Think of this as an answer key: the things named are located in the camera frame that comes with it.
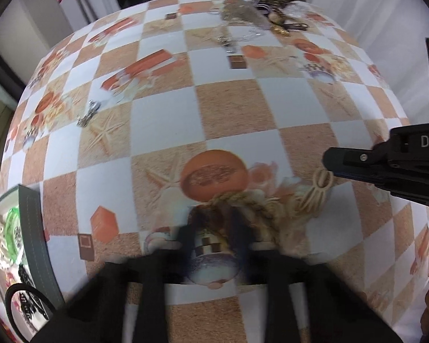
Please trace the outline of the gold charm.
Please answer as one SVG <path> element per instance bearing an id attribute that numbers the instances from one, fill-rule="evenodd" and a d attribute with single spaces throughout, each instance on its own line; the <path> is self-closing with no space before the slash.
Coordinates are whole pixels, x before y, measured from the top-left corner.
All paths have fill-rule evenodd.
<path id="1" fill-rule="evenodd" d="M 270 26 L 270 31 L 273 34 L 279 35 L 279 36 L 290 36 L 291 32 L 287 29 L 283 28 L 282 26 L 272 25 Z"/>

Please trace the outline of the grey jewelry tray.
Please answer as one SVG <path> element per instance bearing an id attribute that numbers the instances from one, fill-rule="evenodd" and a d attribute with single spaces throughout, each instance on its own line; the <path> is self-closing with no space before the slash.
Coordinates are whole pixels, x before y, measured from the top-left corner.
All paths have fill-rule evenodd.
<path id="1" fill-rule="evenodd" d="M 41 198 L 37 190 L 16 185 L 0 197 L 0 216 L 6 221 L 7 212 L 19 207 L 24 251 L 8 270 L 0 269 L 0 295 L 22 283 L 18 268 L 23 264 L 35 284 L 34 288 L 49 299 L 53 307 L 61 307 L 64 299 L 55 279 L 49 259 L 41 214 Z"/>

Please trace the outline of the green translucent bangle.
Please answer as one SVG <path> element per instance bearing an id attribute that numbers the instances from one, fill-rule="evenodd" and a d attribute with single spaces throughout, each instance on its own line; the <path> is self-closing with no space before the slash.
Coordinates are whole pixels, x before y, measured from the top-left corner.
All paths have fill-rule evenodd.
<path id="1" fill-rule="evenodd" d="M 4 238 L 9 256 L 13 262 L 16 262 L 17 258 L 24 251 L 19 207 L 11 208 L 7 212 L 4 226 Z"/>

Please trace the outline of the cream bow hair clip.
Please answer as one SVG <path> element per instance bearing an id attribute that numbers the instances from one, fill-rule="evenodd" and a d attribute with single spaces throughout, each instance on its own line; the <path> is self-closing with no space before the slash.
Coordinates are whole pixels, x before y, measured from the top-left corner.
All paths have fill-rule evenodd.
<path id="1" fill-rule="evenodd" d="M 310 188 L 297 199 L 297 213 L 317 217 L 327 201 L 333 184 L 333 173 L 324 167 L 318 168 L 313 173 Z"/>

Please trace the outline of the black beaded hair clip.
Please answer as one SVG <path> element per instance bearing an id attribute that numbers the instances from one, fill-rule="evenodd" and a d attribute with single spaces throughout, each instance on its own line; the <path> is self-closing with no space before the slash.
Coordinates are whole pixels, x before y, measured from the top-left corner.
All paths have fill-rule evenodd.
<path id="1" fill-rule="evenodd" d="M 32 287 L 35 286 L 32 278 L 30 277 L 29 273 L 27 272 L 23 264 L 19 265 L 18 275 L 22 283 Z M 49 316 L 47 315 L 41 300 L 35 294 L 27 292 L 27 299 L 28 299 L 28 302 L 30 303 L 30 309 L 33 313 L 38 312 L 43 316 L 43 318 L 45 318 L 46 320 L 49 320 Z"/>

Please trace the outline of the small silver charm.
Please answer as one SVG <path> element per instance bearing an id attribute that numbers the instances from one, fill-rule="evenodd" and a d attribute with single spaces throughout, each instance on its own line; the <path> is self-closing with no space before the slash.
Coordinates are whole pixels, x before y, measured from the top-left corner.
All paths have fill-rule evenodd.
<path id="1" fill-rule="evenodd" d="M 90 101 L 87 112 L 82 117 L 79 117 L 77 119 L 77 125 L 78 127 L 85 128 L 89 124 L 90 120 L 98 113 L 98 110 L 100 109 L 101 103 L 99 101 Z"/>

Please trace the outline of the checkered printed tablecloth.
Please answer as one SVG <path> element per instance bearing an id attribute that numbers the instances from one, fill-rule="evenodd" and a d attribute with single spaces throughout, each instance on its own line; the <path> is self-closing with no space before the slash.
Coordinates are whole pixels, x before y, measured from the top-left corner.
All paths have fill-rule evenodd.
<path id="1" fill-rule="evenodd" d="M 305 33 L 263 36 L 228 54 L 224 0 L 155 0 L 66 37 L 37 66 L 8 133 L 0 194 L 41 190 L 63 296 L 110 256 L 143 255 L 190 209 L 238 191 L 287 213 L 281 248 L 320 255 L 391 326 L 429 279 L 429 208 L 334 179 L 321 213 L 288 211 L 324 151 L 369 149 L 408 118 L 360 45 L 318 9 Z M 85 128 L 77 119 L 101 103 Z"/>

